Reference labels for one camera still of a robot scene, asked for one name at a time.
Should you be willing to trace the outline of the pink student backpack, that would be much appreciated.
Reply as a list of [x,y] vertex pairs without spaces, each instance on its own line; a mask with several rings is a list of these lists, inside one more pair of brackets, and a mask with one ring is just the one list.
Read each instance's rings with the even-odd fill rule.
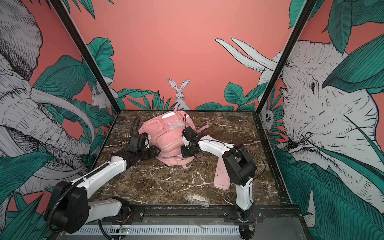
[[186,112],[170,111],[144,122],[139,134],[147,133],[150,146],[161,150],[157,156],[158,160],[168,166],[182,166],[188,169],[195,157],[184,158],[181,153],[181,146],[184,145],[182,131],[187,127],[192,127],[195,132],[200,133],[209,125],[197,129]]

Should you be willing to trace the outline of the pink pencil case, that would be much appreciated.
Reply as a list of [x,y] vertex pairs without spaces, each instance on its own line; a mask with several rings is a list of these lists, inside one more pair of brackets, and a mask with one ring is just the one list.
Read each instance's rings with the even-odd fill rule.
[[218,158],[215,177],[214,187],[223,191],[227,191],[230,187],[230,177],[228,175],[224,160]]

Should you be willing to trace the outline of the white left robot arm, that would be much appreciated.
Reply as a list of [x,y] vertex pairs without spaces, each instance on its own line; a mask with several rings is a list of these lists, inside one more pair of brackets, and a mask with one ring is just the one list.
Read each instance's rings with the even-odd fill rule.
[[109,156],[107,162],[83,177],[71,182],[62,181],[54,187],[44,219],[51,233],[75,233],[85,224],[106,217],[125,219],[130,216],[127,201],[117,198],[91,202],[91,196],[115,176],[139,161],[156,158],[156,146],[136,152],[119,151]]

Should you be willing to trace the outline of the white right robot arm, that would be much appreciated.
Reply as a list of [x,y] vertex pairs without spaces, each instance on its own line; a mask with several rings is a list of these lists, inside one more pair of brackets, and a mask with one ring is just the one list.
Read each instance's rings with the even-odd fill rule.
[[257,166],[244,144],[223,143],[209,135],[203,137],[182,135],[182,141],[184,145],[181,146],[181,153],[184,158],[192,157],[199,152],[208,152],[223,159],[227,174],[236,185],[236,206],[244,212],[252,207],[254,203],[252,182]]

